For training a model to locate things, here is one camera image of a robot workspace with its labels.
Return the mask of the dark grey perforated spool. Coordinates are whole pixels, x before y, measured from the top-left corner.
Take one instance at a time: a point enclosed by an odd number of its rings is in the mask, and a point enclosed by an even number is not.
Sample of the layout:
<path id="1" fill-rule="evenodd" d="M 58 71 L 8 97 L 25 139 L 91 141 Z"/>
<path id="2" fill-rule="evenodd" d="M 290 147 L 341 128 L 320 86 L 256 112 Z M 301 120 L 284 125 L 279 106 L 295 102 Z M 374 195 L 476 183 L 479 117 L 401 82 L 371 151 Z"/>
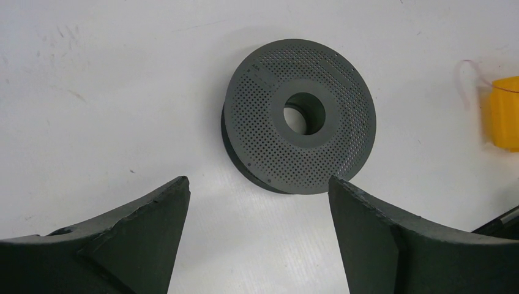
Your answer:
<path id="1" fill-rule="evenodd" d="M 225 149 L 252 183 L 279 194 L 320 194 L 332 176 L 351 179 L 376 135 L 372 95 L 340 53 L 283 39 L 251 52 L 226 89 Z"/>

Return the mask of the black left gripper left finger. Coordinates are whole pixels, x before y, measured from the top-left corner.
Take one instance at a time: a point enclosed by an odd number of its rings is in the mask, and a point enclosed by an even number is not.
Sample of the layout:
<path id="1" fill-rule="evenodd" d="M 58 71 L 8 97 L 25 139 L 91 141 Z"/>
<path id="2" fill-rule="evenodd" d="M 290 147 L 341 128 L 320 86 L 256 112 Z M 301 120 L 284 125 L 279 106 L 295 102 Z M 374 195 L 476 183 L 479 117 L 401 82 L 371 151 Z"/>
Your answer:
<path id="1" fill-rule="evenodd" d="M 1 241 L 2 293 L 166 293 L 190 202 L 179 176 L 49 235 Z"/>

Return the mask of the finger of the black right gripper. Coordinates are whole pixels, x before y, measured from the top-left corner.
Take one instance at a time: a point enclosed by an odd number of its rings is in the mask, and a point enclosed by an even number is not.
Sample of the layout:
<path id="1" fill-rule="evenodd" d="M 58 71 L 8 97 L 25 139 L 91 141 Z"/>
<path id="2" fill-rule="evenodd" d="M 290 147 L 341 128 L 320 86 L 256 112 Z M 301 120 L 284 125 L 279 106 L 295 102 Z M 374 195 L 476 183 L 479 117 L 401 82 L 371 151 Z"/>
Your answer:
<path id="1" fill-rule="evenodd" d="M 518 206 L 475 229 L 473 233 L 518 240 Z"/>

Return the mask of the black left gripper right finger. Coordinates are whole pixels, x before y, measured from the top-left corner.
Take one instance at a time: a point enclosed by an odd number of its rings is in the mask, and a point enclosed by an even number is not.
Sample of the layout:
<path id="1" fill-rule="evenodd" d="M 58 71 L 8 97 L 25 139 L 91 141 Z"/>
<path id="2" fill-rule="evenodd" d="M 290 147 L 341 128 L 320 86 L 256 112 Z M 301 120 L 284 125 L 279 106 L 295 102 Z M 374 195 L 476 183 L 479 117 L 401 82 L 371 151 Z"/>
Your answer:
<path id="1" fill-rule="evenodd" d="M 329 203 L 351 293 L 518 292 L 518 225 L 457 230 L 337 177 Z"/>

